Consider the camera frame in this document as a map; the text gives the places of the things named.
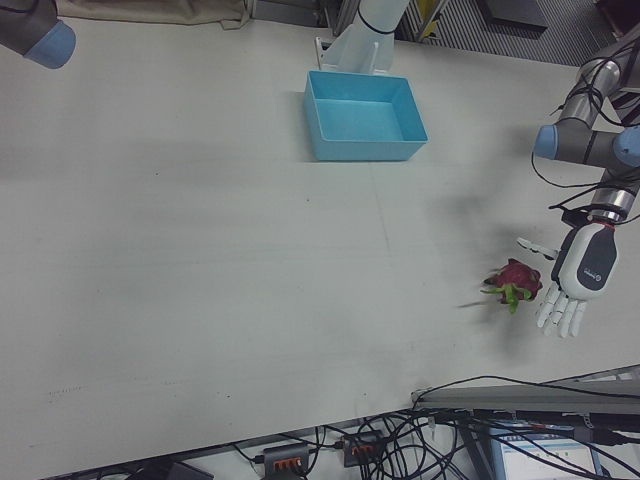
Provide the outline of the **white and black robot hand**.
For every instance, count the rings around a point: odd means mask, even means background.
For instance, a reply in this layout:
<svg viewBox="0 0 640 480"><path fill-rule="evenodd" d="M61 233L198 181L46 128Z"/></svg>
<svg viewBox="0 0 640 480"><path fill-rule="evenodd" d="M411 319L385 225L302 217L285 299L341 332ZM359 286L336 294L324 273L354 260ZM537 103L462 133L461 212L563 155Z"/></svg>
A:
<svg viewBox="0 0 640 480"><path fill-rule="evenodd" d="M558 249L522 237L516 243L554 262L551 284L536 313L537 327L546 335L577 336L588 303L605 293L617 267L615 227L597 221L575 227Z"/></svg>

